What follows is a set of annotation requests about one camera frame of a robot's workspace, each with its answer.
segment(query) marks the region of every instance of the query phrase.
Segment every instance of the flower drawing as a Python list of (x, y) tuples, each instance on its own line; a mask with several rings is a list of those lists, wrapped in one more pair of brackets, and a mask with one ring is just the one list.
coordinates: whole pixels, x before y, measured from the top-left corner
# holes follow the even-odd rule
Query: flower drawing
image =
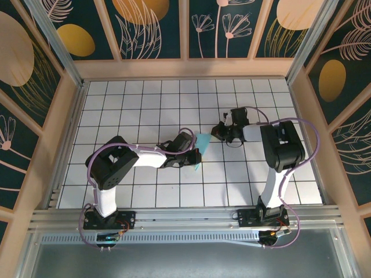
[(213, 20), (210, 18), (210, 15), (205, 16), (204, 14), (200, 17), (195, 14), (194, 16), (192, 16), (192, 22), (197, 32), (199, 52), (201, 54), (201, 58), (203, 58), (199, 33), (213, 30), (215, 28), (215, 25), (212, 24)]
[(220, 7), (226, 7), (228, 5), (243, 5), (243, 4), (250, 4), (255, 0), (216, 0), (217, 4)]
[(0, 148), (7, 151), (12, 146), (12, 139), (16, 131), (16, 120), (12, 117), (8, 118), (8, 124), (5, 117), (0, 115)]
[[(6, 121), (5, 117), (3, 115), (0, 115), (0, 152), (1, 151), (11, 151), (11, 152), (15, 153), (16, 155), (21, 156), (22, 158), (25, 158), (27, 160), (31, 160), (31, 158), (28, 158), (27, 156), (22, 155), (21, 153), (12, 149), (12, 140), (13, 140), (15, 131), (16, 131), (16, 120), (13, 119), (12, 117), (8, 117), (8, 121)], [(23, 174), (25, 174), (27, 172), (26, 170), (23, 170), (23, 169), (18, 168), (14, 165), (8, 164), (3, 160), (0, 160), (0, 164), (4, 165), (4, 166), (6, 166), (10, 169), (21, 172)]]
[(231, 20), (231, 14), (223, 16), (223, 27), (225, 37), (227, 38), (227, 45), (225, 47), (225, 56), (228, 58), (228, 43), (230, 39), (241, 38), (243, 36), (251, 35), (252, 29), (248, 28), (250, 25), (249, 14), (242, 16), (236, 14)]
[(220, 11), (222, 7), (233, 6), (233, 5), (244, 5), (253, 3), (255, 0), (216, 0), (218, 4), (218, 14), (216, 17), (216, 28), (215, 28), (215, 58), (218, 58), (218, 30), (219, 30), (219, 20)]

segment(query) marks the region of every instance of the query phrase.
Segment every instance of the yellow circle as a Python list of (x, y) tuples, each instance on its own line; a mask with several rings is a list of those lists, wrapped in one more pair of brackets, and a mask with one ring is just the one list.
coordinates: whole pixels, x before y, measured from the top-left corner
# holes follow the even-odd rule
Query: yellow circle
[(337, 60), (328, 61), (319, 74), (319, 95), (324, 101), (334, 101), (345, 85), (345, 66)]
[(14, 18), (0, 12), (0, 80), (23, 86), (34, 70), (34, 49), (25, 29)]
[(285, 29), (304, 30), (311, 27), (323, 0), (279, 0), (278, 23)]
[[(145, 14), (142, 0), (112, 0), (118, 13), (127, 21), (144, 25)], [(143, 0), (150, 16), (151, 10), (157, 16), (157, 20), (163, 19), (169, 10), (169, 0)]]
[(94, 52), (95, 44), (92, 36), (80, 26), (66, 24), (59, 27), (57, 32), (71, 54), (85, 57)]

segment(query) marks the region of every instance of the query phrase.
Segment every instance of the light blue cloth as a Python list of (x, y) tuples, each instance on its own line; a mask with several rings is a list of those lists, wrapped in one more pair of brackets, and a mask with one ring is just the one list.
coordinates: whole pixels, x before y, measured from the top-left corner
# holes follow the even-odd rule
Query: light blue cloth
[[(197, 141), (196, 141), (195, 148), (198, 148), (199, 149), (199, 152), (203, 156), (204, 153), (205, 153), (205, 151), (206, 151), (206, 149), (209, 146), (209, 143), (210, 143), (210, 140), (211, 140), (211, 134), (202, 134), (202, 133), (199, 133), (199, 134), (196, 134), (196, 137), (197, 137)], [(200, 163), (198, 163), (195, 166), (195, 171), (197, 171), (199, 165), (200, 165)]]

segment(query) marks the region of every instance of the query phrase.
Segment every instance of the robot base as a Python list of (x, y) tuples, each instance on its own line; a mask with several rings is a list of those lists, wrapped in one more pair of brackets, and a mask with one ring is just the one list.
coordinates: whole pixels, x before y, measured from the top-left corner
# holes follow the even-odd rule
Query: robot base
[(288, 212), (283, 205), (266, 208), (260, 196), (255, 208), (237, 210), (237, 216), (240, 227), (280, 227), (280, 221), (286, 226), (290, 225)]
[(135, 225), (135, 211), (115, 211), (108, 217), (102, 218), (98, 211), (85, 213), (84, 230), (128, 230)]

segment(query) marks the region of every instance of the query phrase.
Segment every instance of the dark teal wallpaper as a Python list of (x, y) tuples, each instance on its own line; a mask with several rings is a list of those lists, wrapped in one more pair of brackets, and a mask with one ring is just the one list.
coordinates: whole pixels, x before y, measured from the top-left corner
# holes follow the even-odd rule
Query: dark teal wallpaper
[(332, 14), (331, 18), (329, 19), (325, 29), (323, 30), (321, 36), (319, 37), (319, 39), (316, 41), (316, 44), (313, 46), (313, 49), (312, 51), (309, 53), (307, 59), (305, 60), (304, 62), (304, 66), (307, 67), (308, 63), (312, 60), (312, 57), (315, 53), (315, 51), (317, 50), (317, 46), (320, 44), (320, 42), (322, 42), (324, 36), (326, 35), (328, 29), (330, 28), (331, 24), (333, 23), (335, 17), (337, 16), (337, 13), (339, 12), (340, 8), (342, 7), (342, 5), (344, 4), (344, 1), (345, 0), (339, 0), (337, 5), (336, 5), (336, 8), (335, 8), (335, 11), (334, 13)]
[(355, 0), (309, 73), (327, 123), (371, 82), (371, 5)]
[(224, 2), (190, 0), (190, 58), (248, 56), (262, 0)]
[(73, 60), (113, 59), (93, 0), (43, 0), (41, 3)]
[(178, 0), (105, 0), (123, 59), (180, 58)]
[(358, 205), (371, 202), (371, 98), (332, 137)]
[(367, 230), (369, 231), (369, 235), (371, 236), (371, 217), (365, 218), (365, 224), (366, 224)]
[(320, 6), (315, 0), (273, 0), (256, 57), (293, 58)]
[(37, 30), (39, 30), (39, 33), (40, 33), (41, 36), (44, 38), (44, 41), (48, 44), (49, 49), (53, 52), (55, 58), (57, 58), (57, 61), (58, 61), (59, 65), (60, 65), (61, 68), (64, 70), (64, 65), (63, 65), (62, 62), (59, 60), (58, 55), (55, 53), (55, 51), (54, 51), (54, 49), (51, 47), (51, 45), (50, 45), (48, 39), (46, 38), (46, 36), (45, 36), (44, 33), (42, 32), (42, 30), (40, 29), (39, 24), (37, 24), (37, 22), (35, 21), (35, 19), (32, 17), (31, 12), (30, 12), (30, 10), (28, 9), (27, 5), (24, 3), (23, 0), (21, 0), (21, 2), (22, 2), (22, 5), (24, 6), (26, 12), (28, 13), (29, 17), (30, 17), (31, 20), (34, 22), (34, 25), (36, 26)]
[(38, 136), (0, 104), (0, 206), (13, 209)]
[(5, 230), (6, 230), (7, 225), (8, 225), (8, 223), (6, 223), (4, 221), (0, 221), (0, 245), (1, 245), (2, 239), (5, 235)]
[(0, 89), (43, 126), (60, 75), (10, 2), (0, 3)]

